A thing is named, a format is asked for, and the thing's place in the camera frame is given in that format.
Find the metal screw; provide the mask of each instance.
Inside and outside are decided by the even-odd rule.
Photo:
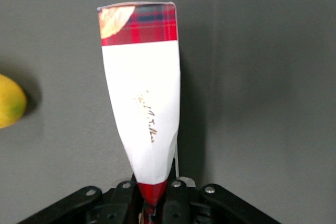
[[[174,182],[172,183],[172,186],[173,186],[173,187],[180,187],[180,186],[181,186],[181,182],[178,181],[178,180],[176,180],[176,181],[174,181]]]
[[[94,189],[90,189],[90,190],[88,190],[87,192],[86,192],[86,196],[91,196],[91,195],[94,195],[96,193],[96,190],[94,190]]]
[[[213,194],[216,190],[212,186],[205,187],[205,192],[208,194]]]
[[[124,188],[124,189],[130,188],[130,187],[131,187],[131,183],[129,183],[129,182],[126,182],[126,183],[122,184],[122,188]]]

